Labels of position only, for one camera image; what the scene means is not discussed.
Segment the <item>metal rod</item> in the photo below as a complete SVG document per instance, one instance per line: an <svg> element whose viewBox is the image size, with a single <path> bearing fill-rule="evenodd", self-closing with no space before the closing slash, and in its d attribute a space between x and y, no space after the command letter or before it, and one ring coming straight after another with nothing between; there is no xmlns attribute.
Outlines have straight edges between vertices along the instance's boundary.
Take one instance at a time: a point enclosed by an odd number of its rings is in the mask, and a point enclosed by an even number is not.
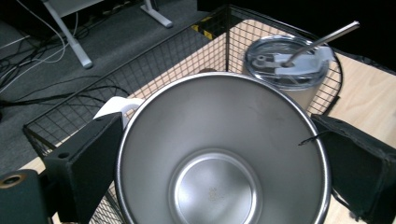
<svg viewBox="0 0 396 224"><path fill-rule="evenodd" d="M298 56L300 56L301 54L303 54L303 53L309 51L310 49L312 49L312 48L314 48L314 47L316 47L316 46L322 45L322 44L324 44L324 43L328 43L328 42L330 42L330 41L332 41L332 40L334 40L334 39L336 39L336 38L338 38L338 37L340 37L340 36L342 36L342 35L346 35L347 33L349 33L349 32L351 32L351 31L353 31L353 30L359 28L360 25L361 25L361 24L360 24L358 21L353 21L353 22L350 23L349 25L344 26L343 28L341 28L341 29L339 29L339 30L337 30L337 31L335 31L335 32L333 32L333 33L331 33L331 34L322 37L321 39L319 39L319 40L313 42L312 44L307 45L307 46L304 46L304 47L298 49L297 52L295 52L293 55L291 55L287 61L285 61L284 63L282 63L282 66L284 66L284 67L291 67L291 66L292 66L292 62L293 62Z"/></svg>

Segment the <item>desk leg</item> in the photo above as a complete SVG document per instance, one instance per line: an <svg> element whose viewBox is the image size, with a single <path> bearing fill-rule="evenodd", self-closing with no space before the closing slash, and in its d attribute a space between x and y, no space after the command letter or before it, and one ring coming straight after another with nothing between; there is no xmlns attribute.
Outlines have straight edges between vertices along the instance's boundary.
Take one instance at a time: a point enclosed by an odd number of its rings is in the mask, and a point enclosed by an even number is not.
<svg viewBox="0 0 396 224"><path fill-rule="evenodd" d="M61 28L62 32L64 32L64 35L67 37L67 41L69 42L70 47L76 53L76 55L77 55L79 61L81 62L82 66L84 68L87 68L87 69L91 68L92 67L91 59L85 53L84 49L81 47L81 45L78 43L78 41L72 36L72 34L70 34L70 32L67 29L66 25L64 25L64 22L59 17L58 13L52 7L50 2L49 1L43 1L43 4L47 8L47 10L49 11L49 13L52 16L52 18L55 19L56 23L58 23L58 25Z"/></svg>
<svg viewBox="0 0 396 224"><path fill-rule="evenodd" d="M145 12L147 12L152 18L157 20L159 23L161 23L164 27L166 28L171 28L173 26L173 23L166 19L163 15L158 13L158 11L154 10L152 8L150 0L145 0L145 5L141 6Z"/></svg>

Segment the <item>wire mesh basket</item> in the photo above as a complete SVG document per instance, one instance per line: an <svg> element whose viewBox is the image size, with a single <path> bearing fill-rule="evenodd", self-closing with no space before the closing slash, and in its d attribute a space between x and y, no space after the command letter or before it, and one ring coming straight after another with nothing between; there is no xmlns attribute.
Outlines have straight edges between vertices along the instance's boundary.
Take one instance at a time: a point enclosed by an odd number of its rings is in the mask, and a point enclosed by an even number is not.
<svg viewBox="0 0 396 224"><path fill-rule="evenodd" d="M268 35L316 39L308 32L254 11L221 7L27 123L24 133L39 157L44 158L90 122L111 97L147 99L172 81L203 71L241 73L245 50L253 41ZM342 80L341 65L335 57L307 113L328 113L337 99ZM93 215L92 223L120 222L120 209L111 187Z"/></svg>

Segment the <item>dark background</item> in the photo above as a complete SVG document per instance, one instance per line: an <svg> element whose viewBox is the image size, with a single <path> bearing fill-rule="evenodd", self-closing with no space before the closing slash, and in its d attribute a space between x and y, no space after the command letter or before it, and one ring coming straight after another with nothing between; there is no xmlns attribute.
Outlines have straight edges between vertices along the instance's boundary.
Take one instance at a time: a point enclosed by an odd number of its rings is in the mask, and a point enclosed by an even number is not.
<svg viewBox="0 0 396 224"><path fill-rule="evenodd" d="M390 0L198 0L198 10L211 11L227 3L252 9L317 36L359 21L359 29L329 45L357 55L358 60L396 71L396 7Z"/></svg>

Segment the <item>clear plastic lid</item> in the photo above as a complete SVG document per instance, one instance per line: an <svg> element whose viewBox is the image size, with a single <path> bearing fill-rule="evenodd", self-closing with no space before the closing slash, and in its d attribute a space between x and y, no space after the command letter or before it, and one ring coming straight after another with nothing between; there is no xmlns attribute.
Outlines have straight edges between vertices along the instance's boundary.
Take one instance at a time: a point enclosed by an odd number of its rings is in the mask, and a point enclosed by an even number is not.
<svg viewBox="0 0 396 224"><path fill-rule="evenodd" d="M291 35L263 37L247 49L244 66L249 75L270 82L281 89L307 89L326 77L332 52L312 49L299 56L293 67L285 68L291 54L311 42Z"/></svg>

